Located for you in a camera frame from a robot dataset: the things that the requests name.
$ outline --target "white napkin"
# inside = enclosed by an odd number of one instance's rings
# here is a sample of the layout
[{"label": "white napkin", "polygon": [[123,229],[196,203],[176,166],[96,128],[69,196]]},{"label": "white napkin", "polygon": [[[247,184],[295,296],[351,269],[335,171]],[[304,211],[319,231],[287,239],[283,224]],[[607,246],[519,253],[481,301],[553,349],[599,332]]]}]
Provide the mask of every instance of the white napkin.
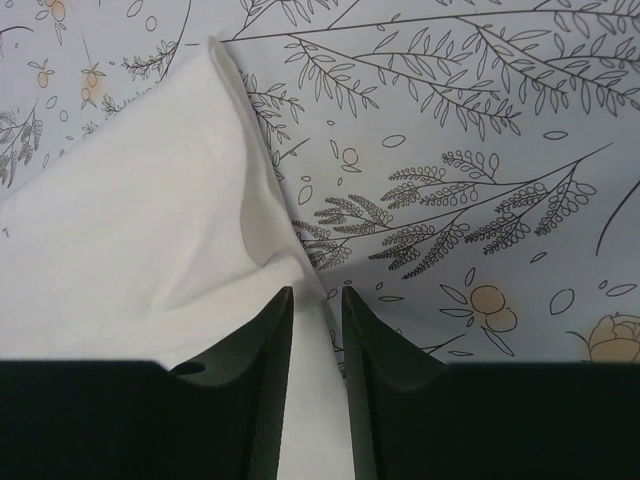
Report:
[{"label": "white napkin", "polygon": [[171,368],[292,285],[279,478],[352,479],[322,288],[267,162],[237,70],[211,39],[0,203],[0,356]]}]

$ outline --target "botanical line drawing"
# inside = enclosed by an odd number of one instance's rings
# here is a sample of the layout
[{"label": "botanical line drawing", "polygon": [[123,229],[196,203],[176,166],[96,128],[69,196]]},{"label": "botanical line drawing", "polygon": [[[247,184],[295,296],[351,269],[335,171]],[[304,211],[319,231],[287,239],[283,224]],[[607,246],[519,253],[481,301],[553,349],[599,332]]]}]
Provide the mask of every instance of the botanical line drawing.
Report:
[{"label": "botanical line drawing", "polygon": [[540,260],[542,260],[546,256],[547,256],[547,252],[540,252],[537,255],[535,255],[531,260],[529,260],[529,263],[539,262]]},{"label": "botanical line drawing", "polygon": [[143,3],[144,3],[144,0],[135,0],[127,10],[127,17],[133,18],[138,13],[140,13],[140,10],[142,10]]},{"label": "botanical line drawing", "polygon": [[55,70],[47,69],[47,63],[49,63],[48,58],[45,58],[44,62],[42,62],[42,65],[36,62],[27,63],[27,65],[29,65],[30,67],[38,70],[38,85],[40,86],[40,88],[47,88],[47,86],[49,85],[49,76],[56,73]]},{"label": "botanical line drawing", "polygon": [[[465,287],[471,287],[475,274],[475,267],[469,270],[465,276]],[[472,327],[476,321],[479,321],[479,323],[482,323],[480,328],[489,341],[504,354],[510,357],[514,356],[513,351],[500,334],[514,330],[518,326],[518,316],[510,308],[507,299],[497,287],[481,285],[469,289],[467,294],[449,285],[440,284],[440,288],[451,299],[460,304],[456,308],[442,308],[440,309],[441,313],[453,318],[466,319],[467,328]]]},{"label": "botanical line drawing", "polygon": [[149,55],[147,60],[143,60],[140,56],[134,56],[133,61],[130,62],[126,57],[122,60],[122,66],[131,74],[133,80],[140,77],[143,80],[149,78],[151,72],[155,71],[160,76],[159,81],[162,81],[169,71],[171,62],[175,57],[176,51],[182,41],[182,36],[187,27],[189,21],[189,15],[191,14],[191,0],[187,4],[187,13],[185,14],[184,21],[182,23],[182,29],[178,35],[176,41],[165,42],[162,40],[160,46],[157,47],[158,53],[156,55]]},{"label": "botanical line drawing", "polygon": [[407,140],[404,135],[389,135],[382,140],[382,146],[387,148],[396,148]]},{"label": "botanical line drawing", "polygon": [[624,285],[618,285],[616,287],[611,287],[609,290],[606,291],[605,295],[607,297],[620,297],[622,295],[626,295],[627,293],[635,290],[638,287],[638,285],[636,285],[635,283],[627,283]]},{"label": "botanical line drawing", "polygon": [[67,29],[63,23],[66,18],[64,3],[60,0],[37,0],[37,2],[38,5],[45,8],[36,14],[36,20],[44,20],[45,18],[51,17],[54,22],[53,27],[56,32],[56,37],[58,38],[58,43],[62,45],[62,32]]},{"label": "botanical line drawing", "polygon": [[[331,0],[331,2],[336,7],[338,6],[338,0]],[[311,17],[314,15],[316,8],[331,9],[329,0],[306,0],[306,2],[305,0],[240,0],[240,5],[246,15],[242,28],[233,38],[236,39],[242,35],[247,28],[275,4],[280,4],[282,12],[294,27],[298,26],[298,22],[311,23]]]},{"label": "botanical line drawing", "polygon": [[638,180],[636,184],[633,186],[633,188],[631,188],[631,190],[627,192],[627,194],[624,196],[622,201],[618,204],[618,206],[615,208],[613,213],[607,219],[607,223],[605,223],[604,228],[602,229],[602,232],[600,232],[600,237],[598,238],[598,244],[596,245],[596,257],[600,253],[600,249],[602,248],[602,242],[604,241],[604,236],[607,234],[607,230],[611,226],[611,223],[616,218],[616,215],[620,213],[620,210],[622,210],[622,207],[624,207],[624,204],[627,203],[627,201],[629,201],[629,199],[635,193],[638,187],[640,187],[640,180]]},{"label": "botanical line drawing", "polygon": [[573,288],[565,288],[557,292],[549,302],[549,313],[560,315],[571,308],[576,300],[576,292]]},{"label": "botanical line drawing", "polygon": [[563,138],[567,138],[569,134],[567,132],[561,132],[559,130],[552,130],[550,132],[544,133],[542,136],[547,140],[562,140]]},{"label": "botanical line drawing", "polygon": [[82,87],[81,96],[82,96],[82,104],[80,109],[84,109],[87,104],[93,106],[93,108],[98,108],[96,103],[94,102],[92,96],[94,93],[99,91],[100,87],[98,83],[102,78],[106,77],[105,73],[98,70],[99,62],[93,63],[91,61],[91,55],[89,54],[89,47],[87,46],[87,42],[82,37],[82,43],[84,44],[84,50],[87,54],[87,59],[89,61],[89,68],[84,68],[81,70],[81,73],[85,76],[84,86]]},{"label": "botanical line drawing", "polygon": [[[296,40],[297,43],[289,44],[287,48],[299,51],[287,62],[303,60],[307,69],[312,68],[312,64],[318,69],[324,66],[314,72],[318,75],[316,96],[319,97],[324,89],[340,108],[339,102],[346,103],[346,91],[351,93],[349,106],[361,101],[365,108],[369,105],[377,108],[378,103],[370,96],[374,86],[358,90],[361,79],[351,85],[345,84],[351,81],[351,78],[347,80],[349,75],[340,70],[330,71],[330,64],[348,69],[356,64],[371,67],[377,71],[383,85],[395,87],[403,83],[408,94],[420,105],[420,111],[431,109],[441,126],[449,118],[457,118],[464,130],[476,130],[483,140],[488,129],[497,134],[510,130],[521,135],[516,123],[521,112],[517,110],[516,102],[530,106],[536,115],[545,108],[553,112],[569,109],[574,103],[585,114],[597,107],[614,116],[621,108],[640,110],[637,95],[640,87],[628,83],[631,74],[640,74],[640,53],[632,44],[633,37],[629,36],[631,29],[640,32],[638,3],[593,2],[573,7],[571,2],[563,0],[560,7],[543,2],[530,10],[505,7],[503,11],[411,19],[399,19],[396,15],[388,22],[344,27],[332,24],[323,29],[236,36],[227,41],[285,36]],[[486,24],[485,17],[503,22],[504,26]],[[513,17],[532,17],[546,21],[547,25],[546,28],[507,32],[512,23],[507,20]],[[445,20],[455,22],[454,27],[443,34],[432,35],[430,29],[434,22]],[[418,28],[408,45],[398,43],[399,30],[388,32],[389,27],[406,30],[413,25]],[[317,33],[354,32],[369,27],[376,27],[384,32],[384,36],[377,46],[360,54],[340,52],[312,40]],[[583,37],[583,42],[570,47],[573,42],[569,36],[573,39],[576,35]],[[454,40],[461,37],[465,40]],[[313,61],[314,57],[319,57],[326,65]]]},{"label": "botanical line drawing", "polygon": [[[315,212],[315,216],[321,218],[318,226],[298,220],[294,220],[293,225],[309,259],[319,270],[344,263],[352,253],[348,242],[385,234],[382,246],[386,248],[369,258],[391,259],[389,269],[396,270],[422,257],[418,265],[403,276],[412,278],[442,260],[461,240],[485,242],[483,253],[488,255],[510,248],[527,237],[532,232],[530,217],[538,219],[533,230],[537,236],[558,228],[596,193],[593,186],[577,180],[578,167],[609,145],[535,178],[504,183],[496,179],[500,159],[495,153],[487,158],[480,152],[445,152],[441,160],[446,168],[411,167],[393,173],[389,179],[403,183],[382,196],[381,200],[388,202],[386,208],[361,195],[332,197],[325,200],[328,208]],[[393,225],[389,211],[413,204],[453,209]],[[497,217],[472,230],[463,220],[470,211],[485,204],[494,205]],[[324,228],[325,225],[330,225],[332,230]],[[428,246],[424,256],[417,248],[422,244]]]},{"label": "botanical line drawing", "polygon": [[589,333],[588,339],[577,332],[589,351],[593,362],[637,362],[640,353],[640,317],[633,315],[607,315]]},{"label": "botanical line drawing", "polygon": [[274,136],[280,145],[284,140],[291,140],[291,137],[285,131],[287,126],[282,123],[281,109],[288,109],[291,118],[296,123],[299,123],[298,114],[299,112],[304,112],[304,107],[300,105],[300,101],[287,94],[284,83],[276,83],[266,90],[260,89],[256,76],[247,73],[242,73],[242,81],[267,146],[269,148],[272,147]]},{"label": "botanical line drawing", "polygon": [[22,123],[17,123],[15,112],[0,112],[0,178],[7,188],[13,184],[18,163],[28,165],[40,146],[42,121],[36,118],[36,105]]}]

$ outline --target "patterned surface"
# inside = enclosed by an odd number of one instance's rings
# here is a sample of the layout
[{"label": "patterned surface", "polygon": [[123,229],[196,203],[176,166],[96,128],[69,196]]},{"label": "patterned surface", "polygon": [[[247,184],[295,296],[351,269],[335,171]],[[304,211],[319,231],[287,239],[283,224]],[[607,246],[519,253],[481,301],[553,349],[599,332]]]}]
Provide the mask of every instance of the patterned surface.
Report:
[{"label": "patterned surface", "polygon": [[639,33],[640,0],[4,1],[0,198],[210,34],[334,314],[350,284],[446,361],[633,361]]}]

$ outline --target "branch illustration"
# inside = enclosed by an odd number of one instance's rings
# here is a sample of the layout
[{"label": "branch illustration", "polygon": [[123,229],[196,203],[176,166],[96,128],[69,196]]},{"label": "branch illustration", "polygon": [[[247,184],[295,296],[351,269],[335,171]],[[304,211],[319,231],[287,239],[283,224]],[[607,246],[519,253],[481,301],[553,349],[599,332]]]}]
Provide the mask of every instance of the branch illustration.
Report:
[{"label": "branch illustration", "polygon": [[369,96],[377,87],[360,88],[362,81],[357,79],[351,83],[351,75],[345,73],[355,67],[354,63],[339,63],[335,57],[320,53],[319,50],[322,49],[324,52],[339,56],[344,55],[320,47],[315,43],[302,40],[295,35],[291,35],[291,38],[298,40],[298,42],[291,43],[287,45],[286,48],[295,48],[299,51],[291,55],[285,63],[303,60],[304,66],[298,76],[299,88],[302,88],[307,76],[309,81],[315,78],[316,101],[320,99],[320,96],[324,92],[330,99],[333,100],[335,98],[338,108],[342,109],[343,105],[345,105],[346,97],[346,104],[349,105],[349,109],[354,117],[358,116],[356,99],[360,100],[365,109],[367,109],[369,105],[374,108],[379,108],[378,104]]},{"label": "branch illustration", "polygon": [[[338,0],[332,0],[332,2],[338,6]],[[322,6],[327,10],[331,9],[329,0],[306,0],[306,7],[304,0],[240,0],[240,5],[246,15],[242,28],[233,36],[233,40],[238,39],[263,13],[277,3],[280,4],[282,12],[294,27],[297,27],[298,22],[302,20],[311,23],[311,17],[315,14],[315,5]]]},{"label": "branch illustration", "polygon": [[0,178],[3,185],[9,181],[7,188],[13,184],[18,163],[28,165],[40,146],[42,121],[36,118],[36,106],[37,102],[20,124],[14,112],[0,112]]},{"label": "branch illustration", "polygon": [[[622,18],[625,21],[625,30],[627,29],[627,26],[626,26],[627,24],[631,25],[637,31],[640,30],[640,21],[637,18],[637,11],[636,11],[637,5],[634,4],[633,2],[629,2],[629,5],[628,5],[629,11],[627,13],[620,13],[619,11],[615,13],[603,12],[600,10],[594,11],[593,8],[602,7],[604,5],[604,4],[597,4],[595,2],[588,5],[588,7],[591,8],[591,10],[584,9],[584,7],[583,8],[541,8],[546,3],[547,2],[543,2],[542,4],[532,8],[531,10],[502,10],[502,11],[496,10],[496,11],[484,11],[484,12],[476,11],[473,13],[463,13],[463,14],[452,12],[444,15],[432,15],[432,16],[419,17],[419,18],[407,18],[407,19],[394,18],[386,22],[361,23],[361,24],[349,25],[349,26],[343,26],[343,27],[331,25],[331,27],[324,27],[324,28],[314,28],[314,29],[308,29],[308,30],[298,30],[298,31],[288,31],[288,32],[283,31],[283,32],[271,33],[271,34],[265,34],[265,35],[254,35],[254,36],[247,36],[242,38],[233,38],[233,39],[223,40],[222,43],[259,40],[259,39],[266,39],[266,38],[279,38],[279,37],[286,37],[293,34],[308,35],[308,34],[314,34],[314,33],[322,33],[326,31],[339,32],[343,30],[356,30],[360,28],[370,28],[370,27],[384,28],[389,25],[403,25],[403,24],[421,23],[426,21],[439,21],[439,20],[452,20],[452,19],[469,20],[473,18],[498,17],[498,16],[526,17],[527,15],[539,16],[540,14],[544,14],[544,13],[553,15],[554,22],[560,23],[560,24],[566,24],[566,22],[564,21],[563,15],[573,16],[575,14],[575,15],[579,15],[578,18],[581,18],[584,15],[594,16],[597,19],[598,23],[601,24],[607,30],[609,30],[612,34],[616,33],[617,22],[619,18]],[[564,31],[570,31],[570,30],[567,30],[568,27],[566,25],[564,26],[563,29]]]},{"label": "branch illustration", "polygon": [[241,74],[251,107],[258,118],[258,123],[268,147],[271,148],[274,135],[279,144],[282,144],[283,140],[291,140],[291,137],[285,131],[287,126],[284,123],[280,123],[282,121],[280,109],[286,105],[293,120],[299,123],[298,113],[304,112],[299,100],[295,97],[287,96],[284,83],[276,83],[266,90],[260,90],[255,75],[242,72]]},{"label": "branch illustration", "polygon": [[[610,144],[562,167],[521,182],[495,180],[494,176],[499,168],[499,159],[495,154],[492,154],[487,161],[484,155],[474,156],[471,152],[464,154],[459,151],[456,154],[447,152],[442,156],[443,161],[458,172],[456,175],[463,173],[469,176],[470,180],[445,181],[445,175],[450,172],[433,166],[403,169],[389,178],[392,181],[407,179],[420,181],[423,183],[418,186],[420,188],[430,187],[444,192],[442,201],[438,205],[457,207],[453,210],[394,226],[391,223],[393,217],[387,209],[364,197],[352,194],[347,198],[328,198],[326,202],[329,207],[316,212],[316,217],[322,218],[318,223],[323,226],[332,225],[332,230],[300,221],[294,221],[293,225],[311,262],[320,270],[346,261],[352,253],[346,246],[347,242],[361,237],[387,234],[382,240],[382,246],[387,248],[370,255],[369,258],[392,259],[389,265],[390,270],[418,260],[422,252],[416,247],[429,243],[431,247],[424,258],[403,276],[404,279],[412,278],[424,273],[450,254],[461,239],[464,239],[465,243],[488,242],[483,249],[485,254],[493,254],[517,244],[531,232],[525,217],[533,215],[537,207],[541,207],[545,201],[548,202],[546,213],[539,220],[534,233],[537,236],[546,235],[557,228],[563,219],[577,212],[580,205],[586,205],[589,202],[588,197],[596,193],[596,189],[591,185],[579,183],[574,177],[584,160],[608,146]],[[554,180],[560,173],[563,173],[562,177]],[[451,185],[456,183],[473,184],[474,188],[482,188],[483,193],[489,193],[485,194],[485,198],[480,199],[480,193],[476,191],[476,195],[472,198],[471,194],[467,195],[465,189],[452,190]],[[494,189],[499,192],[491,194],[491,190]],[[412,197],[410,202],[398,203],[397,195],[397,189],[393,189],[383,196],[383,200],[391,201],[387,208],[405,207],[421,198],[418,194],[417,199]],[[471,231],[471,226],[463,221],[463,218],[473,209],[488,203],[496,204],[495,210],[499,216],[489,224],[477,228],[473,233],[467,233]],[[333,232],[343,235],[332,236]]]}]

